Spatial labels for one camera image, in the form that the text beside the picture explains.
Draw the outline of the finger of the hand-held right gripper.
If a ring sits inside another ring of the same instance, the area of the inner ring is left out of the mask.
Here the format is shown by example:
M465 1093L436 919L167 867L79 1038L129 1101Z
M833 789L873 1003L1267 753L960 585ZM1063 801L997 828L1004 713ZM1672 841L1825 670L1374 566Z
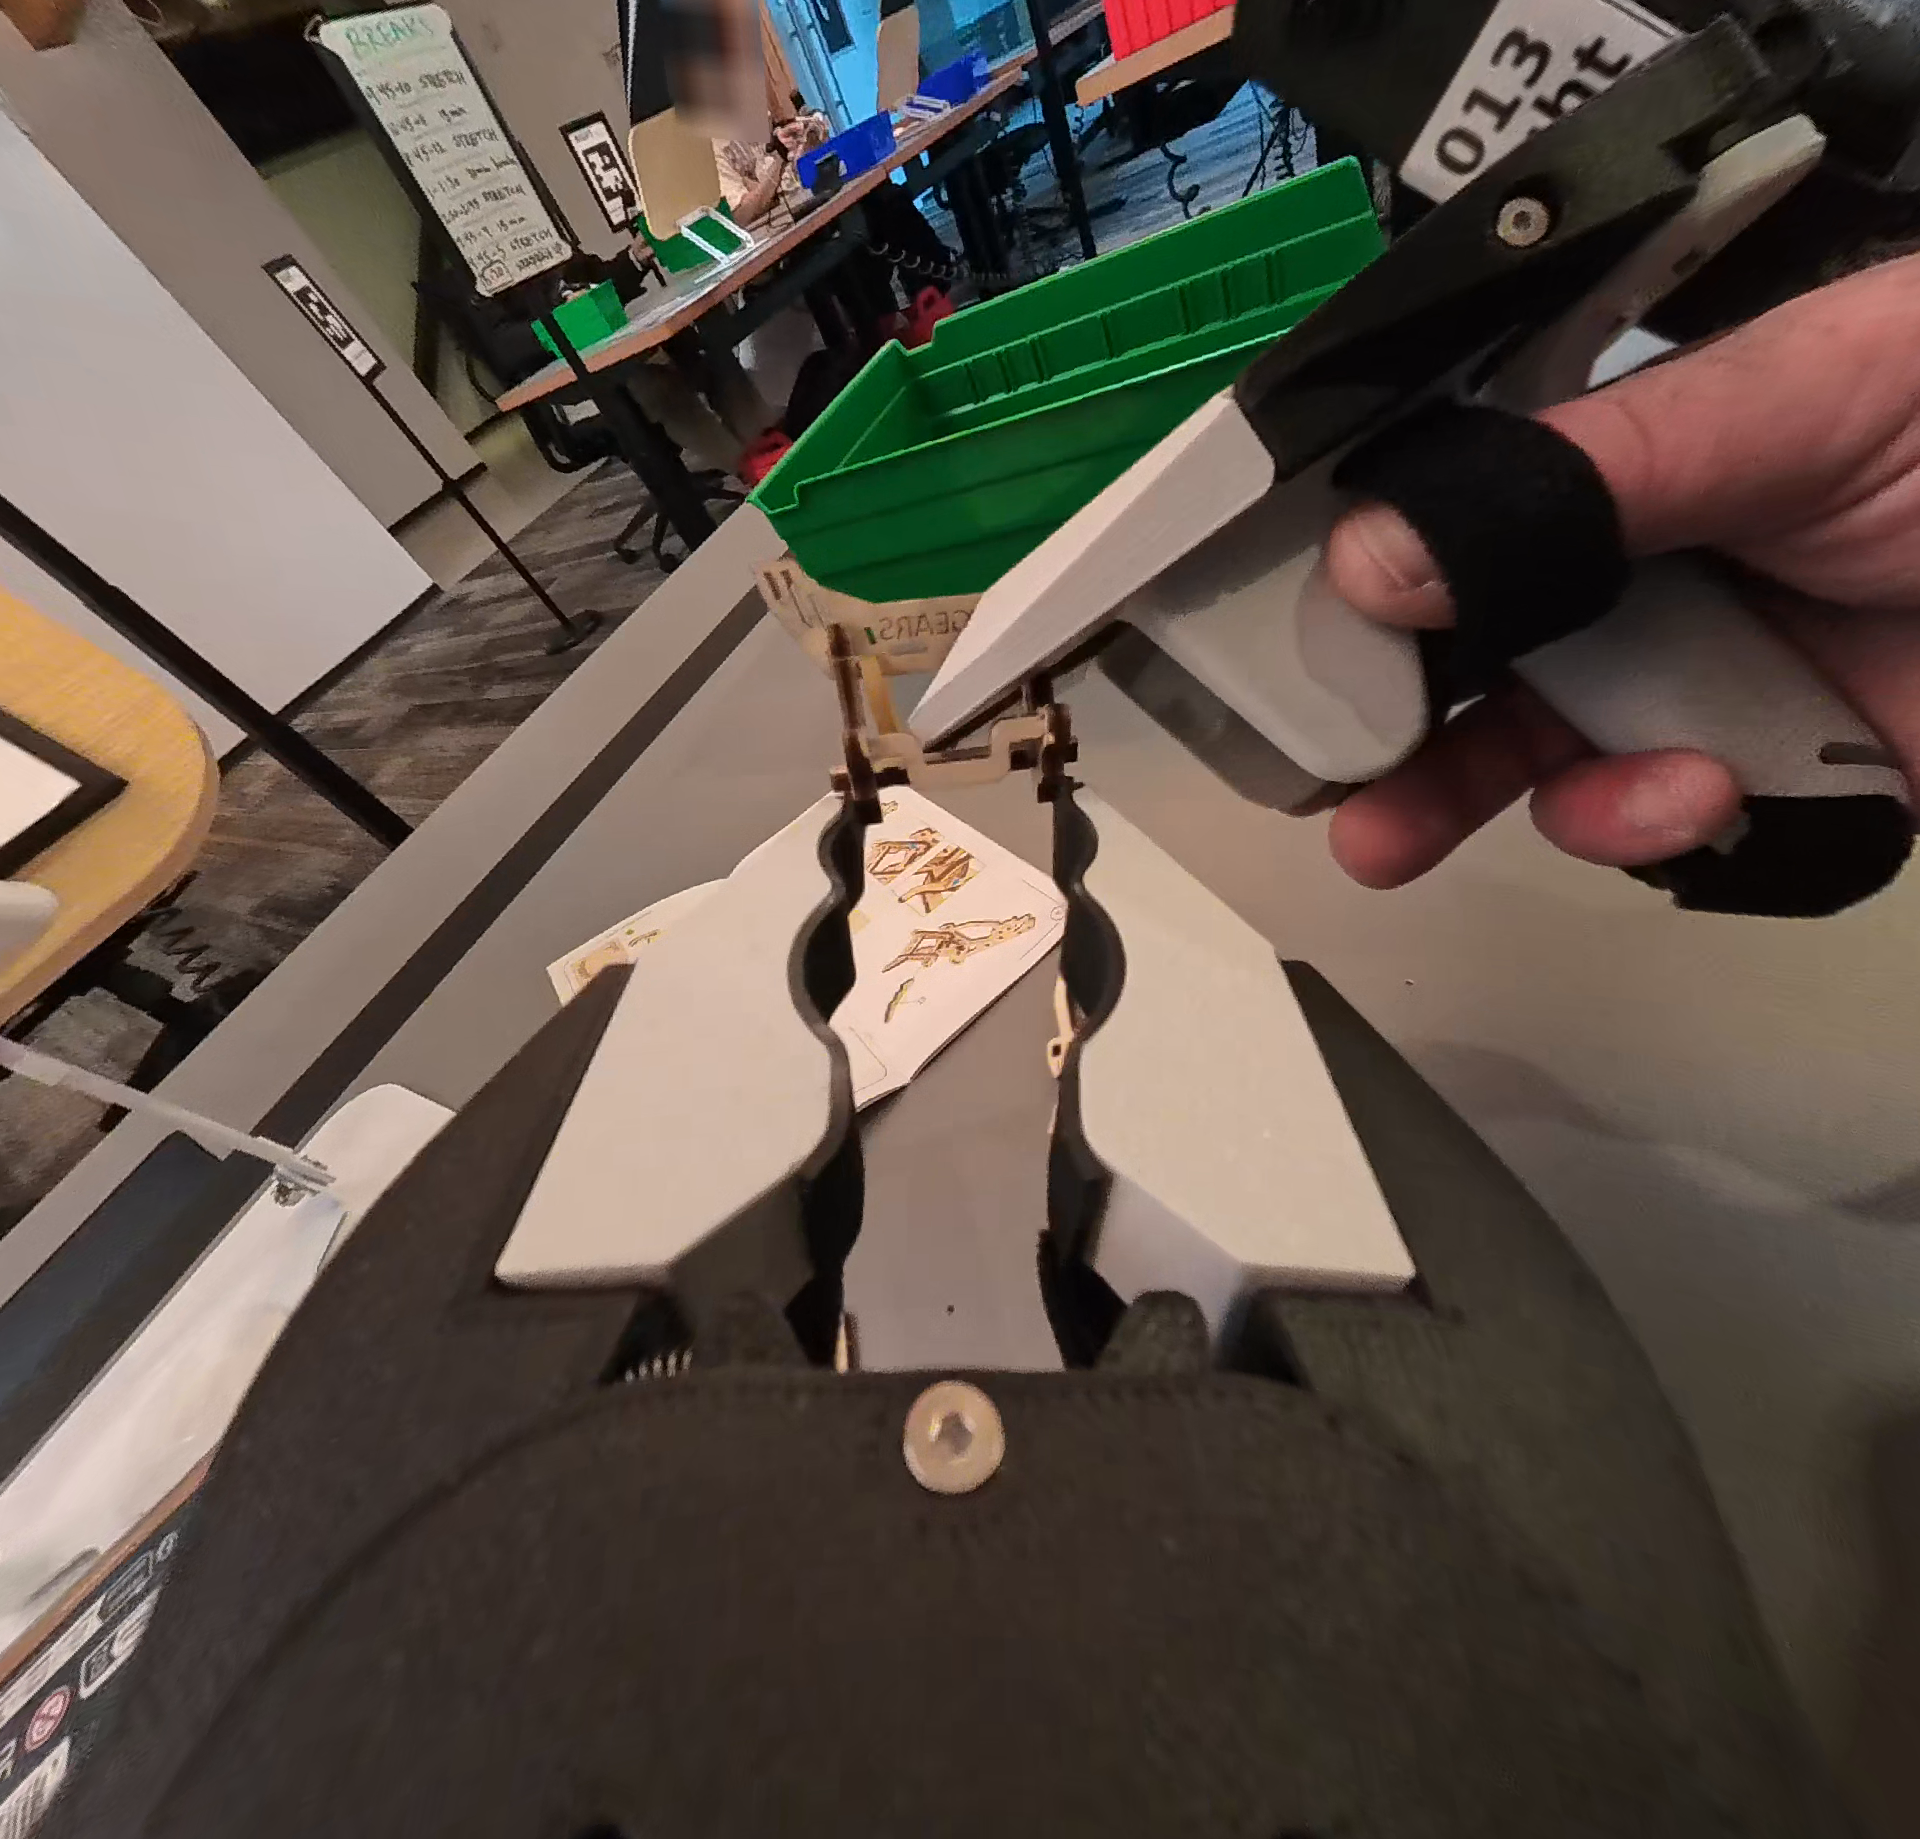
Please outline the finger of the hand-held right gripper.
M973 726L1261 503L1275 478L1234 390L1217 392L981 593L910 731L936 747Z

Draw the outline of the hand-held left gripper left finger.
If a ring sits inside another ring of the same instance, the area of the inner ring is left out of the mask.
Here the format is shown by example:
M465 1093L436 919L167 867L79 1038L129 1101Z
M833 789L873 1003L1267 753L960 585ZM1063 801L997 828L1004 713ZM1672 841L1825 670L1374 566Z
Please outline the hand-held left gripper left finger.
M496 1260L520 1291L837 1287L861 1227L846 1051L861 823L828 795L666 930Z

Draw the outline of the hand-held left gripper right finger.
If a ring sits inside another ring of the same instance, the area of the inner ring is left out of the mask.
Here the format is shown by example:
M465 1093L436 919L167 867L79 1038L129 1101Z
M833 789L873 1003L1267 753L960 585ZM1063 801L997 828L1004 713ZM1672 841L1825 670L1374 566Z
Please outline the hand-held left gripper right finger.
M1087 789L1052 798L1044 1297L1066 1357L1140 1299L1220 1357L1267 1294L1402 1299L1416 1266L1274 945Z

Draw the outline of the wooden model frame part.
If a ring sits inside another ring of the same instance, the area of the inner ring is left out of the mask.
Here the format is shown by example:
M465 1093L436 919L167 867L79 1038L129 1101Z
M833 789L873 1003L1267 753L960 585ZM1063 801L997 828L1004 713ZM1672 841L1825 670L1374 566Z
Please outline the wooden model frame part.
M991 712L977 741L930 748L900 719L897 682L930 677L948 660L970 624L980 596L873 603L822 585L786 553L758 562L755 585L780 629L826 675L828 631L846 631L867 677L869 753L879 800L894 786L929 793L994 784L1019 773L1035 779L1042 801L1058 793L1079 758L1079 741L1069 709L1055 697L1044 674L1022 682L1019 694Z

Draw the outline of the person's right hand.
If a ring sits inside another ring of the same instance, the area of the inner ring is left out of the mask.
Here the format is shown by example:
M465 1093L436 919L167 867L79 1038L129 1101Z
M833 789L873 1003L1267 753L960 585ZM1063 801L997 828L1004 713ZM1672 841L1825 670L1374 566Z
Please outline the person's right hand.
M1900 257L1543 413L1584 450L1633 555L1708 548L1876 728L1917 784L1918 264ZM1740 820L1708 757L1596 753L1505 682L1334 812L1335 863L1404 888L1529 800L1536 831L1607 869L1695 854Z

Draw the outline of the wooden top workbench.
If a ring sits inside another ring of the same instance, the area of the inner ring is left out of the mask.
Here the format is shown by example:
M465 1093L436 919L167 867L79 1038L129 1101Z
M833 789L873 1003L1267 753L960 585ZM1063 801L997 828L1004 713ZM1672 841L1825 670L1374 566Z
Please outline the wooden top workbench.
M1088 108L1146 83L1177 83L1185 79L1222 79L1232 95L1245 83L1232 66L1232 27L1234 4L1231 3L1140 51L1111 55L1079 78L1077 100Z

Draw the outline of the tall black stand with base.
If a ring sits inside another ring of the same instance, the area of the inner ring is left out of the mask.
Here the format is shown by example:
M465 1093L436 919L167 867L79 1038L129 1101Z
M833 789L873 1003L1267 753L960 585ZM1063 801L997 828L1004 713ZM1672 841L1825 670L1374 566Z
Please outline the tall black stand with base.
M1085 199L1079 151L1069 134L1066 90L1062 83L1058 66L1055 60L1055 42L1048 27L1051 13L1044 0L1022 3L1034 36L1032 41L1035 45L1035 55L1028 65L1028 73L1040 88L1044 128L1048 136L1048 147L1052 154L1052 168L1063 199L1066 218L1073 229L1082 260L1092 261L1095 257L1095 231Z

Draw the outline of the open instruction booklet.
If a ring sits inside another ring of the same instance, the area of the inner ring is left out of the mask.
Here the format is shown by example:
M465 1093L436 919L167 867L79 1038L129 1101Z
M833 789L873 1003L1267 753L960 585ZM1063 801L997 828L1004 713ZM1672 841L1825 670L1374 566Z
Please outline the open instruction booklet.
M732 874L675 894L553 964L563 1000L622 985L580 1098L640 1132L744 1104L824 1110L845 1068L853 1106L906 1087L1066 933L1055 884L916 793L892 786L863 830L857 895L828 914L822 800Z

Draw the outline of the long wooden top table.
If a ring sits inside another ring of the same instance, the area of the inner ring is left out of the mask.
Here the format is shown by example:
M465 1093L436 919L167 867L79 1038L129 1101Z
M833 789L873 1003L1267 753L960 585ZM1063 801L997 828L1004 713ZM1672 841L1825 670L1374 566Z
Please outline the long wooden top table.
M966 162L983 146L969 144L980 120L1026 82L1022 60L1008 60L991 71L988 83L970 99L924 113L914 108L898 127L898 146L885 162L852 175L833 196L816 203L786 229L763 235L750 247L719 261L708 273L690 274L665 288L650 288L628 303L627 322L609 339L585 350L585 369L574 372L558 362L508 389L496 401L497 411L514 413L533 404L556 398L591 372L609 372L616 365L643 357L666 348L710 315L748 319L748 292L777 273L786 260L824 248L828 240L853 242L867 231L863 203L889 181L930 186L932 160Z

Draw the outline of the row of small green bins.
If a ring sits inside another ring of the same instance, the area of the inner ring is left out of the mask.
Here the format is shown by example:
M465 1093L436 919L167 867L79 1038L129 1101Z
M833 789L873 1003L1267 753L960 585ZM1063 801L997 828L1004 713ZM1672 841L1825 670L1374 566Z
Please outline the row of small green bins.
M628 324L627 304L609 279L585 289L535 288L525 301L531 332L550 357L583 356Z

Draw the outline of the pale wooden book stand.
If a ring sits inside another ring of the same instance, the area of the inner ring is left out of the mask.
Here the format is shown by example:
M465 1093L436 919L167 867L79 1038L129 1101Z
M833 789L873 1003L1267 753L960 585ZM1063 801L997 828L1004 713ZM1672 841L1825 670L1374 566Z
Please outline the pale wooden book stand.
M734 218L711 142L680 111L634 120L628 160L639 196L634 242L662 273L685 276L725 267L753 245Z

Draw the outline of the small framed marker sign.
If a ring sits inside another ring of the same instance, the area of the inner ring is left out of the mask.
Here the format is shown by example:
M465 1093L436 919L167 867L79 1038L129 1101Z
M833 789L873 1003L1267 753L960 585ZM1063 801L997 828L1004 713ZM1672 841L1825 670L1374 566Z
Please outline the small framed marker sign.
M631 169L627 147L616 136L604 113L568 120L562 127L562 139L571 151L589 194L593 196L601 217L613 231L633 235L640 201L637 179Z

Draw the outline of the handwritten whiteboard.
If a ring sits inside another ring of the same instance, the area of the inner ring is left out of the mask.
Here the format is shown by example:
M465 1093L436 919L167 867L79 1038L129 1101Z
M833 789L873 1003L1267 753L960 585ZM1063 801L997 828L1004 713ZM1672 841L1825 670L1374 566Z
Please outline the handwritten whiteboard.
M312 22L307 41L483 299L578 257L441 3Z

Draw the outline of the dark cardboard kit box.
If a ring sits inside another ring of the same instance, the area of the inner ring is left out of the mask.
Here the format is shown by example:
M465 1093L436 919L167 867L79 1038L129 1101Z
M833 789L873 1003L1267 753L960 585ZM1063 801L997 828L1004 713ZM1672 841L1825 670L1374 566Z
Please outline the dark cardboard kit box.
M4 1650L2 1832L43 1834L49 1809L104 1743L167 1586L211 1465L199 1462L76 1576Z

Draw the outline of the black sign stand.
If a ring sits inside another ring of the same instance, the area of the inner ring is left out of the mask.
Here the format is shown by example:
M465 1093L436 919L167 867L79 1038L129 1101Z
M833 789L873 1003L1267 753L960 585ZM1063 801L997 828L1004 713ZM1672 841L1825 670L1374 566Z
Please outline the black sign stand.
M300 310L304 322L317 332L334 357L347 365L358 385L373 398L380 411L396 429L402 440L421 457L424 467L439 483L438 498L452 501L457 510L483 533L485 542L511 568L514 579L531 593L541 609L553 620L556 633L544 640L547 654L563 654L583 648L603 629L603 615L595 610L571 614L556 596L547 592L541 579L523 564L505 535L486 519L486 515L467 498L465 483L457 478L436 457L429 444L396 411L394 404L380 385L387 372L387 360L376 351L360 329L344 312L344 309L320 288L313 274L303 267L297 257L283 255L267 261L263 273Z

